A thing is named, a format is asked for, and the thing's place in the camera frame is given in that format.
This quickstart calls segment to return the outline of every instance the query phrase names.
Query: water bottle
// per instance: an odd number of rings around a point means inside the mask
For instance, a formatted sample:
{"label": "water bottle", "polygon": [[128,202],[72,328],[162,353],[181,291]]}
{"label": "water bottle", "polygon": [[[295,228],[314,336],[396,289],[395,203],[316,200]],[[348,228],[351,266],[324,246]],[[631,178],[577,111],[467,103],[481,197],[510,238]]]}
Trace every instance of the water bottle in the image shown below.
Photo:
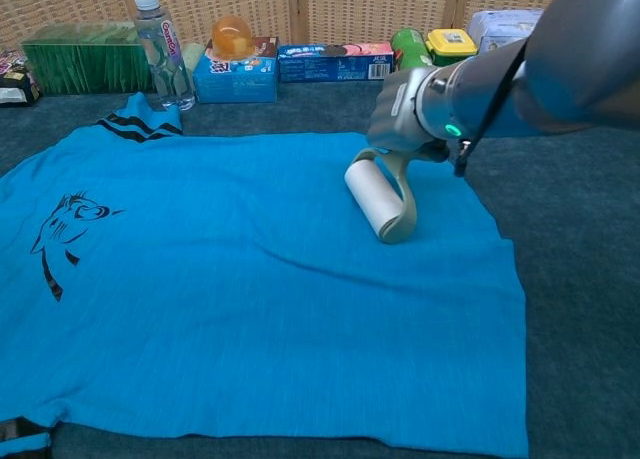
{"label": "water bottle", "polygon": [[147,55],[156,91],[165,108],[176,104],[181,110],[196,102],[180,44],[169,12],[158,0],[134,0],[138,8],[135,19],[138,37]]}

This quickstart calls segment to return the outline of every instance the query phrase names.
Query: yellow container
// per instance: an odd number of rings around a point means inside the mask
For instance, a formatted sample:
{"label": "yellow container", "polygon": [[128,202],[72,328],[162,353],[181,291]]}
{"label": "yellow container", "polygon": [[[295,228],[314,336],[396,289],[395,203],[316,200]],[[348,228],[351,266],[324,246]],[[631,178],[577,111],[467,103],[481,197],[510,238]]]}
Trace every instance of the yellow container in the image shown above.
{"label": "yellow container", "polygon": [[426,44],[436,66],[448,66],[478,53],[473,40],[462,29],[434,29],[427,35]]}

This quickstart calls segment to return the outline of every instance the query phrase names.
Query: t-shirt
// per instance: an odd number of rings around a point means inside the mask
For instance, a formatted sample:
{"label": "t-shirt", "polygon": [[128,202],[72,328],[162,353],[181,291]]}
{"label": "t-shirt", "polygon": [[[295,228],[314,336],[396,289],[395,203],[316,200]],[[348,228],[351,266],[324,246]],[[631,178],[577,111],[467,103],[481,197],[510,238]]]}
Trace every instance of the t-shirt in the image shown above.
{"label": "t-shirt", "polygon": [[450,164],[412,162],[418,226],[381,243],[343,180],[365,146],[186,137],[137,94],[7,173],[0,455],[64,421],[525,457],[511,242]]}

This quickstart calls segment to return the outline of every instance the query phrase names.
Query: dark blue carpet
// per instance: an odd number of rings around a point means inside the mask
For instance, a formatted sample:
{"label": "dark blue carpet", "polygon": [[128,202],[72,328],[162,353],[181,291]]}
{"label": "dark blue carpet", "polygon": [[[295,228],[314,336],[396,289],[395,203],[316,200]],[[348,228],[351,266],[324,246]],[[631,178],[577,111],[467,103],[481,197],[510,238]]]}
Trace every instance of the dark blue carpet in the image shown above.
{"label": "dark blue carpet", "polygon": [[[378,84],[291,84],[275,105],[197,106],[188,135],[366,131]],[[125,96],[44,98],[0,110],[0,174]],[[515,242],[527,294],[533,458],[640,457],[640,135],[593,129],[485,140],[468,180]],[[368,440],[148,440],[60,426],[62,458],[434,458]]]}

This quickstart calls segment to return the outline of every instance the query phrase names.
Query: white adhesive roll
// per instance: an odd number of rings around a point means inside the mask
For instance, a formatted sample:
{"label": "white adhesive roll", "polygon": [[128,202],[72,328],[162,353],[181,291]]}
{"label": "white adhesive roll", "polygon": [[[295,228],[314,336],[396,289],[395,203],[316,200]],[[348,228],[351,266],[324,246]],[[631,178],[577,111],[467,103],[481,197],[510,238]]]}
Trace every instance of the white adhesive roll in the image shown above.
{"label": "white adhesive roll", "polygon": [[380,236],[382,226],[402,212],[402,199],[376,163],[369,159],[351,164],[344,180],[376,235]]}

